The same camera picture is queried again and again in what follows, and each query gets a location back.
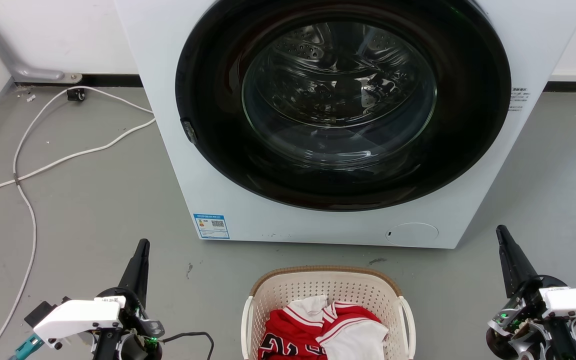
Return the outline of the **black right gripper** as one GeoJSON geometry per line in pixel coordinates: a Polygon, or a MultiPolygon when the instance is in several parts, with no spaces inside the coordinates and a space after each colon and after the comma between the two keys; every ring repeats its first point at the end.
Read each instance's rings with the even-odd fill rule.
{"type": "Polygon", "coordinates": [[[486,344],[501,360],[569,358],[569,318],[546,312],[540,290],[563,287],[562,280],[538,275],[505,225],[496,227],[508,302],[488,322],[486,344]]]}

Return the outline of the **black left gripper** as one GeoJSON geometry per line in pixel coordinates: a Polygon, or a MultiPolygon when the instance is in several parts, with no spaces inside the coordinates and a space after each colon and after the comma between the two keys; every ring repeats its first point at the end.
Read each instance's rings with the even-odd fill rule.
{"type": "Polygon", "coordinates": [[[96,300],[125,299],[116,325],[96,326],[96,360],[161,360],[163,325],[146,314],[150,241],[140,239],[118,287],[102,291],[96,300]]]}

